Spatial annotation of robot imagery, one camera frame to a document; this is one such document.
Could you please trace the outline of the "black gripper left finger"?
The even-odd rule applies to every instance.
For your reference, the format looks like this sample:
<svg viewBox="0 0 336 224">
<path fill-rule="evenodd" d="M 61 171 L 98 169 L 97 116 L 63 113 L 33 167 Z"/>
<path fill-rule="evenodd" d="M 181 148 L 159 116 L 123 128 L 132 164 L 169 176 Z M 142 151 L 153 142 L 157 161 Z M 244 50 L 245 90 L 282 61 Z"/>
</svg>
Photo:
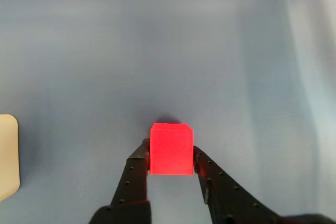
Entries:
<svg viewBox="0 0 336 224">
<path fill-rule="evenodd" d="M 150 140 L 127 159 L 111 203 L 99 208 L 91 223 L 151 223 L 151 204 L 147 196 L 147 175 L 150 162 Z"/>
</svg>

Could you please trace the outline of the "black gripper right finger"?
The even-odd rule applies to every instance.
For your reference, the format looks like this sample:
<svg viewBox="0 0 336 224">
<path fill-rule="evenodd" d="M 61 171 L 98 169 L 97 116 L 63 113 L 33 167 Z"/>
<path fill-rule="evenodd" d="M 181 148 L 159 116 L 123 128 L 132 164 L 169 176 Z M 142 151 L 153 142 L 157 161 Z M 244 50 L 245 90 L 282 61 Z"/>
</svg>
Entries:
<svg viewBox="0 0 336 224">
<path fill-rule="evenodd" d="M 194 170 L 212 223 L 284 223 L 196 146 Z"/>
</svg>

